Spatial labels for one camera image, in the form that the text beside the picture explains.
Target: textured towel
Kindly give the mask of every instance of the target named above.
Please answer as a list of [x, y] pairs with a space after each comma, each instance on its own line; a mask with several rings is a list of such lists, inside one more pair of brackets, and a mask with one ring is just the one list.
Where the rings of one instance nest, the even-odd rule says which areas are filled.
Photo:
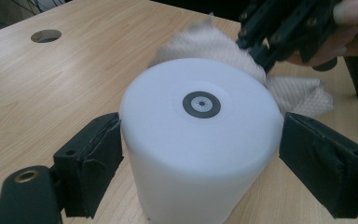
[[160, 48], [149, 66], [180, 58], [204, 58], [236, 66], [253, 76], [270, 91], [281, 112], [316, 117], [333, 108], [333, 98], [318, 78], [266, 76], [247, 50], [220, 32], [212, 18], [191, 25]]

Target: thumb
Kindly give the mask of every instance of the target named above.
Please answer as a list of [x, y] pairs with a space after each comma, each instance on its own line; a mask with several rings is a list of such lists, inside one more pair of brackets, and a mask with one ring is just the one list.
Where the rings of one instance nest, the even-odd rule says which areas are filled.
[[358, 0], [343, 0], [336, 4], [333, 14], [339, 25], [358, 25]]

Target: white cloth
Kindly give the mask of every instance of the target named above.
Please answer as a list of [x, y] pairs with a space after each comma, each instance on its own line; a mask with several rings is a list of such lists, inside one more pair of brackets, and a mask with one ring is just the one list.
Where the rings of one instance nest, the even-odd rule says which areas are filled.
[[180, 58], [204, 58], [236, 66], [266, 86], [281, 112], [316, 117], [333, 108], [333, 98], [318, 78], [266, 76], [247, 50], [220, 32], [212, 18], [191, 25], [160, 48], [149, 66]]

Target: white cylindrical object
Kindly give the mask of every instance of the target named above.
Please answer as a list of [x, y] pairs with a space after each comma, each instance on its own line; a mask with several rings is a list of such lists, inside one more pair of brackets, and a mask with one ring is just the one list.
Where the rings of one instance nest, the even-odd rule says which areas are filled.
[[138, 198], [157, 224], [223, 223], [282, 134], [265, 87], [212, 60], [149, 68], [130, 84], [120, 110]]

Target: circular marker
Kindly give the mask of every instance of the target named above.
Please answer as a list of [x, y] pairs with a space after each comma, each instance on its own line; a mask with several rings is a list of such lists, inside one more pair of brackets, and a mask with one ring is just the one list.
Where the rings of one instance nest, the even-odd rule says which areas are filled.
[[216, 116], [221, 108], [220, 101], [206, 91], [193, 91], [183, 99], [183, 108], [187, 114], [198, 119]]

